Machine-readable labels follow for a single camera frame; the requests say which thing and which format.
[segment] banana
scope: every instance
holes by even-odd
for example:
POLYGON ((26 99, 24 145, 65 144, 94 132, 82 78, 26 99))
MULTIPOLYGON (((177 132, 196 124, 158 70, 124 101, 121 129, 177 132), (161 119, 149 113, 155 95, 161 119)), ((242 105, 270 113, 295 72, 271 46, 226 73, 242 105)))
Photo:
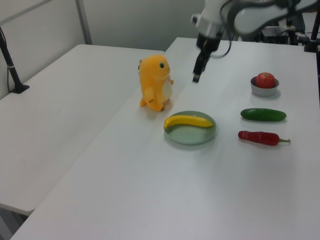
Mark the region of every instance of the banana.
POLYGON ((203 128, 212 127, 214 125, 211 121, 203 117, 191 115, 174 115, 165 119, 163 127, 164 129, 167 129, 168 127, 178 124, 193 125, 203 128))

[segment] toy cucumber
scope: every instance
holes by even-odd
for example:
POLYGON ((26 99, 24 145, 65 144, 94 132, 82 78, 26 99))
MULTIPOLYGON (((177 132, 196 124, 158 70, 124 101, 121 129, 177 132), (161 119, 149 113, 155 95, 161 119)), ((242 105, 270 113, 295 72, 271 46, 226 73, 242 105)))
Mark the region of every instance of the toy cucumber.
POLYGON ((283 111, 268 108, 248 108, 241 111, 240 114, 244 119, 268 122, 279 122, 287 117, 283 111))

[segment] small metal bowl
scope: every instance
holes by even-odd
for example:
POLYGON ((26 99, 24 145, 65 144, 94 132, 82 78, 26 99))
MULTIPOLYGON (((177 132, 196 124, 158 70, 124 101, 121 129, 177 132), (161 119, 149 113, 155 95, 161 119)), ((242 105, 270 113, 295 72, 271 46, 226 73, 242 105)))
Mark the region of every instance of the small metal bowl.
POLYGON ((250 81, 252 93, 260 97, 272 96, 273 94, 276 93, 277 88, 279 86, 279 81, 277 79, 274 79, 274 80, 275 80, 275 86, 273 88, 260 88, 256 86, 256 77, 253 77, 250 81))

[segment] red chili pepper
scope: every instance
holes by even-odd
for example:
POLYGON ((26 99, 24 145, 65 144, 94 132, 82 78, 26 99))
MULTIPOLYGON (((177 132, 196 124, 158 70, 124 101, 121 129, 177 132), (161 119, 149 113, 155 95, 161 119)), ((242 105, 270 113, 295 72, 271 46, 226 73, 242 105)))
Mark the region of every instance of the red chili pepper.
POLYGON ((278 143, 290 143, 290 139, 283 140, 279 138, 278 134, 263 131, 240 131, 238 137, 243 140, 248 140, 250 142, 258 144, 266 144, 275 146, 278 143))

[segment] green glass plate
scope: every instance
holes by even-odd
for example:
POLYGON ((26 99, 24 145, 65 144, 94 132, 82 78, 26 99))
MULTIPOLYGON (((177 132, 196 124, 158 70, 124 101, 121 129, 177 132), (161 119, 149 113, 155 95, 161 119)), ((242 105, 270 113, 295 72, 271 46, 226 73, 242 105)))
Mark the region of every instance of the green glass plate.
POLYGON ((193 126, 187 124, 178 124, 164 129, 166 135, 179 144, 196 145, 205 143, 213 139, 217 128, 215 120, 209 115, 199 111, 181 111, 173 114, 189 115, 208 119, 213 123, 210 127, 193 126))

